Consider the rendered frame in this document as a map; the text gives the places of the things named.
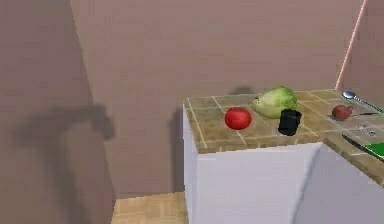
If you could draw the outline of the grey sink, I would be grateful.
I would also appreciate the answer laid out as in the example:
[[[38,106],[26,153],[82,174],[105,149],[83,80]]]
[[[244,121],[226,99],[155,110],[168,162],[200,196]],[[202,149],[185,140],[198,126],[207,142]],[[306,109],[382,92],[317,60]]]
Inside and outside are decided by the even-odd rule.
[[[351,116],[345,120],[336,119],[332,115],[332,110],[337,105],[351,106],[353,108]],[[384,117],[368,108],[354,102],[336,100],[327,105],[327,116],[342,127],[345,135],[363,145],[384,142],[384,126],[381,124]]]

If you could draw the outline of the green sponge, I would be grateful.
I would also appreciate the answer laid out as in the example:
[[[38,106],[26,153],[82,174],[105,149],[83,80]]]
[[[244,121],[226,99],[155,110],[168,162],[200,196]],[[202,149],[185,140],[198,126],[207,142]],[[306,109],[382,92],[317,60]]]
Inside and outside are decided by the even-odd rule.
[[[384,159],[384,142],[368,144],[366,148],[376,156]]]

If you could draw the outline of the dark red apple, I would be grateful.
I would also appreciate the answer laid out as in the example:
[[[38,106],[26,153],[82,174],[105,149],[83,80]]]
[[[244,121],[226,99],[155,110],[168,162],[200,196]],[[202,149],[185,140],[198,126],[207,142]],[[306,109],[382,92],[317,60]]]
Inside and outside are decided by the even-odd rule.
[[[353,108],[351,106],[337,105],[332,110],[332,115],[339,120],[345,120],[351,116]]]

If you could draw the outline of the green lettuce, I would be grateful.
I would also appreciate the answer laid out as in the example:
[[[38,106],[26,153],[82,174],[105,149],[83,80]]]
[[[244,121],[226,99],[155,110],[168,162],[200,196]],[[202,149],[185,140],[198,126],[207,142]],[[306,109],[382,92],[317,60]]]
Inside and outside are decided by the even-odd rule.
[[[254,110],[269,119],[279,119],[281,111],[297,109],[297,96],[285,86],[277,86],[263,92],[252,100]]]

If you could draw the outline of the silver spoon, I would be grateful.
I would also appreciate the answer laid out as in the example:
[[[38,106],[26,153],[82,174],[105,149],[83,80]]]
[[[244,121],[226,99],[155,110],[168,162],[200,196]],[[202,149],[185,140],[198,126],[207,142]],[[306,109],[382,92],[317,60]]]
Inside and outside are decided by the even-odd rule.
[[[345,98],[345,99],[348,99],[348,100],[355,100],[355,101],[358,101],[360,103],[363,103],[373,109],[375,109],[377,112],[381,113],[381,114],[384,114],[384,109],[382,108],[379,108],[378,106],[372,104],[372,103],[369,103],[367,101],[364,101],[362,99],[360,99],[354,92],[352,91],[343,91],[341,93],[341,95]]]

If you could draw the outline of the white tiled kitchen counter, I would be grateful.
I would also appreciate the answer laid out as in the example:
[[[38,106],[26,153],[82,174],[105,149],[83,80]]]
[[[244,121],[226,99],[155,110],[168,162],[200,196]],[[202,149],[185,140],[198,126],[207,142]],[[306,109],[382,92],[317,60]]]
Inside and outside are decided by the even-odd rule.
[[[327,116],[335,90],[300,91],[301,123],[284,136],[253,114],[229,129],[225,112],[252,95],[195,97],[183,105],[189,224],[384,224],[384,163],[343,139]]]

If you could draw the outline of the black mug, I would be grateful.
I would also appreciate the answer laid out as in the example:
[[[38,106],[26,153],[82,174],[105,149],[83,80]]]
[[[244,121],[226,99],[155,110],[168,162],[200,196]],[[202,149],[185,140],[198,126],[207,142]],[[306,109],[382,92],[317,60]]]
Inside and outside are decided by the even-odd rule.
[[[281,111],[278,131],[285,136],[294,136],[300,124],[302,114],[299,111],[284,109]]]

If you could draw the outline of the red tomato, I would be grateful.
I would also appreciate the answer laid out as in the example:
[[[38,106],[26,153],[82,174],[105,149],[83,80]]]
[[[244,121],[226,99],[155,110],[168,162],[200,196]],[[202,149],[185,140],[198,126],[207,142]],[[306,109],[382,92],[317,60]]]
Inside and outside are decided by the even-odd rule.
[[[224,120],[230,129],[243,130],[251,124],[252,117],[247,109],[232,107],[225,113]]]

